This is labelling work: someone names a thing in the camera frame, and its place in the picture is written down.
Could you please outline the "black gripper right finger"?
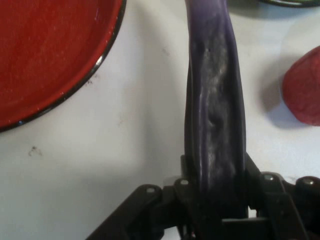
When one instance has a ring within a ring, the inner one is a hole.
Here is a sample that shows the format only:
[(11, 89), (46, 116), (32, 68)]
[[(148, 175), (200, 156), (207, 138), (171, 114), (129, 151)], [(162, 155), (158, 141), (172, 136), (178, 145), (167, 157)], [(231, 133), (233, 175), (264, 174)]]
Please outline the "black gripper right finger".
[(235, 157), (252, 220), (234, 223), (235, 240), (318, 240), (320, 238), (320, 179), (300, 177), (294, 184), (275, 172), (261, 172), (243, 153)]

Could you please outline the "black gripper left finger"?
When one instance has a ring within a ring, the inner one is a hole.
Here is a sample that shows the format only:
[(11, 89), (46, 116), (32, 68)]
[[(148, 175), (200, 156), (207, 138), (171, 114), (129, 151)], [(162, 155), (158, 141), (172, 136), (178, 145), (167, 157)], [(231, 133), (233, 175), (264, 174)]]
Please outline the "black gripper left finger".
[(89, 240), (160, 240), (176, 227), (182, 239), (201, 231), (203, 217), (196, 190), (195, 167), (181, 156), (181, 173), (174, 184), (136, 188), (89, 236)]

